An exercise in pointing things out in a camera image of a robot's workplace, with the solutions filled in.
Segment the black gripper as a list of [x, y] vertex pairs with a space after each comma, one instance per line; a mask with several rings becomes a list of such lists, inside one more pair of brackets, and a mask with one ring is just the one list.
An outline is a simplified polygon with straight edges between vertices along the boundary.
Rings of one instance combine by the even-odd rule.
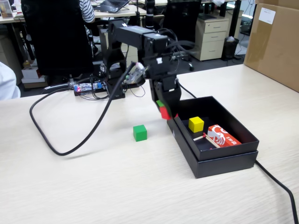
[[178, 90], [179, 84], [176, 75], [157, 75], [149, 80], [150, 89], [153, 92], [153, 102], [157, 109], [160, 105], [157, 101], [164, 104], [161, 107], [163, 119], [172, 119], [177, 116], [178, 104], [181, 97], [181, 90]]

